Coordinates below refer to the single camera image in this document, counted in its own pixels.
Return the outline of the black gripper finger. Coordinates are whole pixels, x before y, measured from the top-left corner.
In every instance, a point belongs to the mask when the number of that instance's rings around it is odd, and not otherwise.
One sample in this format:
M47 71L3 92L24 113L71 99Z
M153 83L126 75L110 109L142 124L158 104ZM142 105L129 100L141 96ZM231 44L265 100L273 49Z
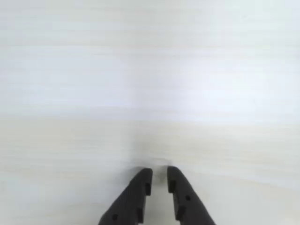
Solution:
M215 225L206 207L182 171L167 167L168 192L173 195L175 219L181 225Z
M100 225L144 223L146 197L151 195L153 170L143 168L102 215Z

